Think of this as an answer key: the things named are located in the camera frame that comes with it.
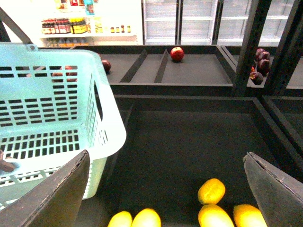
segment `yellow fruit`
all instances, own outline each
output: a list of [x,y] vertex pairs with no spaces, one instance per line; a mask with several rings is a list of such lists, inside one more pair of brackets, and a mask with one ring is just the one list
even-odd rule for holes
[[132,221],[133,218],[129,212],[121,211],[112,217],[107,227],[131,227]]
[[225,194],[224,184],[216,178],[206,181],[198,191],[199,202],[203,205],[217,204]]
[[198,214],[201,227],[234,227],[231,218],[219,206],[204,205]]
[[261,211],[247,204],[233,208],[233,219],[237,227],[267,227]]
[[134,218],[132,227],[161,227],[161,219],[153,209],[143,209]]

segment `black tray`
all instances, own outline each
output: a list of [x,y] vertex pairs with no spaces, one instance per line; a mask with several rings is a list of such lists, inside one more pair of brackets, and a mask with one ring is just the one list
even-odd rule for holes
[[264,96],[264,106],[303,157],[303,98]]
[[107,77],[114,94],[229,96],[235,68],[219,46],[182,46],[185,57],[173,62],[174,46],[77,46],[111,62]]
[[[235,66],[238,65],[238,60],[240,56],[241,47],[239,46],[221,46],[226,55],[231,59]],[[270,62],[272,63],[274,56],[276,54],[276,47],[261,47],[266,51],[270,52]],[[300,59],[285,91],[286,96],[302,96],[303,89],[303,58]],[[248,86],[254,89],[254,94],[257,94],[261,91],[261,88],[265,85],[266,78],[261,85],[255,85],[251,79],[249,79]]]
[[116,96],[125,120],[124,147],[107,160],[101,226],[128,210],[154,208],[164,227],[197,227],[199,187],[217,177],[226,186],[219,205],[256,201],[243,157],[254,152],[302,180],[302,159],[256,98]]

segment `refrigerator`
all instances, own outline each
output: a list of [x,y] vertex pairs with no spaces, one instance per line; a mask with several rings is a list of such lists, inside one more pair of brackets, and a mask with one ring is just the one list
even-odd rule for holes
[[[143,0],[145,44],[241,46],[251,0]],[[272,0],[259,45],[277,46],[294,0]],[[220,20],[220,27],[215,21]],[[218,33],[217,43],[213,35]]]

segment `black metal frame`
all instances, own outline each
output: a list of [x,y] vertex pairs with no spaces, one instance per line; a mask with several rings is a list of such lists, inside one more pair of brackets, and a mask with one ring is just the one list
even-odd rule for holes
[[302,33],[303,1],[295,0],[264,86],[264,94],[284,94],[303,53]]
[[249,80],[251,66],[261,38],[271,0],[251,2],[250,15],[246,23],[236,78],[233,81],[232,96],[244,96]]
[[212,45],[217,45],[217,43],[218,43],[220,24],[221,24],[222,12],[223,12],[223,5],[224,5],[224,0],[218,0],[216,18],[214,21],[214,33],[213,33],[213,38],[212,38]]

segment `shopping basket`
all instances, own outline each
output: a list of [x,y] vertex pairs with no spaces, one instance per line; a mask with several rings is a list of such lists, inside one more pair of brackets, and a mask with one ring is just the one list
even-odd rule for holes
[[83,198],[92,197],[107,157],[126,139],[100,57],[14,43],[0,43],[0,53],[0,149],[16,166],[0,170],[0,209],[84,149],[91,163]]

